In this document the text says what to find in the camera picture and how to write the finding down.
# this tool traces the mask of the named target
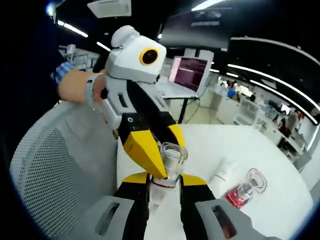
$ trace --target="yellow camera ring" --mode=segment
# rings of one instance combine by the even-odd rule
[[[140,56],[139,56],[140,63],[145,66],[151,65],[157,60],[158,55],[159,54],[158,54],[157,48],[147,47],[140,53]]]

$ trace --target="gray chair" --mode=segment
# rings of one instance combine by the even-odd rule
[[[117,189],[117,142],[86,104],[62,102],[27,132],[10,164],[25,207],[47,236],[69,233]]]

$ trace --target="clear glass bottle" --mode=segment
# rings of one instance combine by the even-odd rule
[[[257,169],[251,168],[245,180],[227,191],[224,196],[229,203],[240,209],[254,197],[255,193],[262,194],[266,188],[266,178]]]
[[[183,172],[183,164],[188,158],[187,150],[179,145],[164,142],[160,154],[167,173],[166,179],[151,178],[149,211],[154,214],[168,192],[175,186]]]

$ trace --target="striped shirt cuff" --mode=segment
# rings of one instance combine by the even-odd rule
[[[56,68],[55,72],[51,73],[50,77],[56,82],[57,85],[59,85],[64,76],[72,69],[75,69],[75,67],[72,66],[69,62],[63,62]]]

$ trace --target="ceiling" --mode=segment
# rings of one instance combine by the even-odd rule
[[[204,0],[132,0],[132,16],[96,18],[87,7],[90,0],[66,0],[58,9],[57,17],[88,34],[82,37],[63,27],[59,27],[60,45],[76,44],[78,48],[104,53],[97,46],[99,41],[111,47],[112,34],[123,25],[132,25],[142,35],[156,39],[161,25],[169,16],[190,11]],[[320,60],[317,44],[319,31],[316,14],[308,4],[292,0],[225,0],[215,8],[237,9],[234,16],[232,37],[261,38],[299,47],[304,52]],[[289,48],[257,41],[231,40],[228,52],[214,51],[212,68],[221,74],[233,73],[244,81],[268,80],[259,74],[228,67],[228,64],[254,69],[282,81],[320,102],[320,65],[303,54]],[[168,49],[167,56],[183,55],[183,49]],[[277,91],[300,104],[310,112],[314,106],[300,94],[283,84],[276,83]]]

